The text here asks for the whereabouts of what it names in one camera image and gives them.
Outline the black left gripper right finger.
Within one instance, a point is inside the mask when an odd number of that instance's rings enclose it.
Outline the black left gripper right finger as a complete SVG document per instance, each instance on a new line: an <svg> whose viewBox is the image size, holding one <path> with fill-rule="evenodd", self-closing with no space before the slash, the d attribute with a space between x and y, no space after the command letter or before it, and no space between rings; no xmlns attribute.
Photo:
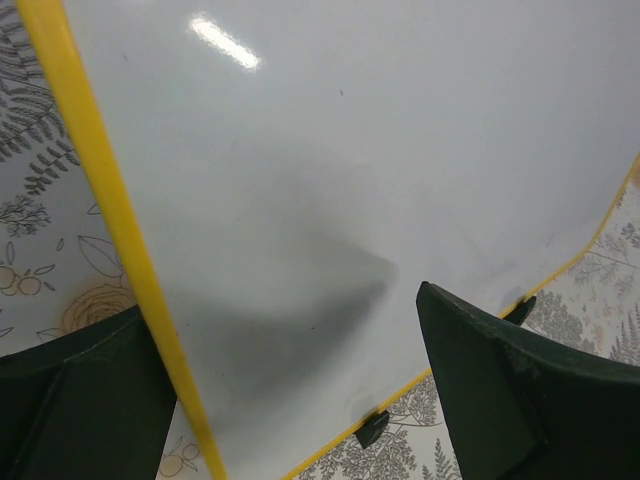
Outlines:
<svg viewBox="0 0 640 480"><path fill-rule="evenodd" d="M465 479L636 479L639 369L424 282L422 336Z"/></svg>

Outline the yellow framed whiteboard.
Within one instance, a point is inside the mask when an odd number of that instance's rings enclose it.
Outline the yellow framed whiteboard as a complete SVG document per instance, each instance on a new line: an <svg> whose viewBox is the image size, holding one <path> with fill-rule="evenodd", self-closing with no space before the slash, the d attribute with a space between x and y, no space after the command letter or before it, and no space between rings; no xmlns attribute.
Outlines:
<svg viewBox="0 0 640 480"><path fill-rule="evenodd" d="M639 153L635 1L21 1L214 479L277 479L498 313Z"/></svg>

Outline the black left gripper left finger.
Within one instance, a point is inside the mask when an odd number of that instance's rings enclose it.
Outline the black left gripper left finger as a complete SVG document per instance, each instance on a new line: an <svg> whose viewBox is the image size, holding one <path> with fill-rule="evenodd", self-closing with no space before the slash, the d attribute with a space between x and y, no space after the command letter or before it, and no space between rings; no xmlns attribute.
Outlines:
<svg viewBox="0 0 640 480"><path fill-rule="evenodd" d="M153 479L176 393L138 307L1 359L4 479Z"/></svg>

